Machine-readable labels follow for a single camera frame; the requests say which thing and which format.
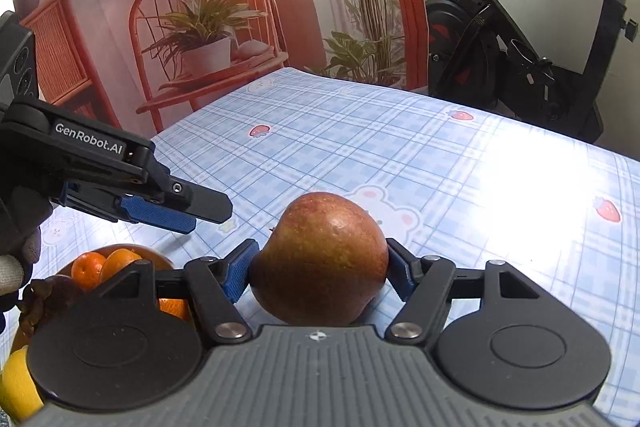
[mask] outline exercise bike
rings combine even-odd
[[[620,33],[638,34],[625,3],[604,0],[579,74],[539,57],[498,0],[428,0],[428,93],[485,110],[499,101],[519,120],[594,143],[604,130],[595,101]]]

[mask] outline camera lens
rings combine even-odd
[[[16,94],[20,95],[20,94],[26,94],[27,91],[29,90],[29,86],[31,86],[31,77],[33,75],[31,74],[31,68],[29,68],[28,70],[26,70],[23,74],[22,77],[20,79],[20,82],[18,82],[18,89]]]
[[[15,59],[15,64],[14,64],[15,74],[18,74],[22,71],[22,68],[27,63],[28,57],[29,57],[29,49],[25,46],[24,48],[21,49],[20,53]]]

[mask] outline bowl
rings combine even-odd
[[[97,248],[95,251],[100,253],[101,255],[108,257],[111,253],[120,248],[126,248],[127,250],[131,250],[137,253],[142,259],[148,259],[153,262],[156,270],[172,270],[174,269],[174,265],[169,261],[164,255],[158,253],[156,250],[147,247],[141,247],[140,245],[109,245],[108,247]],[[58,275],[68,275],[71,276],[71,266],[73,265],[73,261],[67,264],[62,270],[58,272]],[[27,337],[24,336],[22,330],[18,328],[15,332],[14,341],[11,345],[11,353],[17,351],[22,346],[26,346],[28,344]]]

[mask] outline bear ear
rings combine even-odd
[[[385,197],[385,191],[380,187],[374,187],[373,185],[367,187],[360,187],[356,190],[356,195],[367,200],[382,200]]]
[[[411,210],[410,208],[401,208],[399,212],[402,222],[408,229],[412,229],[413,227],[416,227],[418,225],[420,218],[414,210]]]

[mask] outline strawberry print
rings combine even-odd
[[[454,120],[469,121],[474,119],[472,115],[470,115],[468,112],[465,112],[465,111],[449,111],[447,114]]]
[[[267,134],[271,130],[271,127],[268,125],[256,125],[250,132],[249,136],[251,138],[255,138],[257,136],[263,136]]]
[[[602,219],[606,219],[612,223],[619,223],[621,220],[620,213],[615,204],[604,198],[596,198],[593,202],[593,208]]]

